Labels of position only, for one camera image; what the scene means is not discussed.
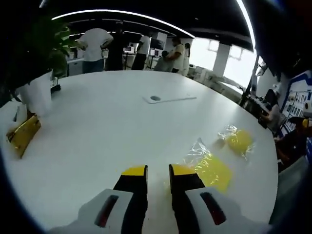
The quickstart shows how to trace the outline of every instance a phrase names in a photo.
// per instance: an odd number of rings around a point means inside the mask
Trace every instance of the white table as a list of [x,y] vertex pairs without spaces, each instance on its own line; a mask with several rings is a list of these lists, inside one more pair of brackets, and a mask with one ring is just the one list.
[[[273,136],[234,102],[179,74],[154,71],[92,73],[60,84],[53,111],[41,119],[23,159],[14,159],[7,145],[4,149],[12,185],[43,228],[69,224],[81,205],[112,188],[124,169],[147,164],[143,233],[177,233],[168,164],[182,162],[199,137],[214,149],[217,133],[228,124],[249,131],[255,148],[249,161],[227,147],[213,150],[233,171],[227,196],[244,216],[269,221],[278,180]],[[148,104],[142,98],[185,94],[197,99]]]

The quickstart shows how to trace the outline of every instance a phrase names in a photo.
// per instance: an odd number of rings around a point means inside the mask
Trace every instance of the black ceiling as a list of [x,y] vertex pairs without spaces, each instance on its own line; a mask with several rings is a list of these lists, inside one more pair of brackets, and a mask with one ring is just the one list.
[[[310,18],[302,19],[301,14],[303,9],[306,10],[306,14],[309,14],[307,6],[302,6],[309,1],[243,0],[243,2],[252,21],[257,51],[274,73],[285,72],[289,76],[294,76],[311,68],[311,34],[309,30],[306,30],[307,25],[303,26],[303,22],[308,22],[309,25],[311,20]],[[188,2],[46,0],[44,8],[53,11],[56,16],[89,9],[135,12],[173,24],[195,37],[213,38],[221,43],[252,49],[249,30],[236,0],[192,0]],[[126,14],[92,12],[62,18],[64,22],[70,23],[69,27],[77,33],[85,32],[95,26],[96,21],[90,19],[104,19],[101,27],[107,31],[114,30],[114,20],[124,20],[126,31],[140,34],[162,31],[184,38],[189,37],[159,22]]]

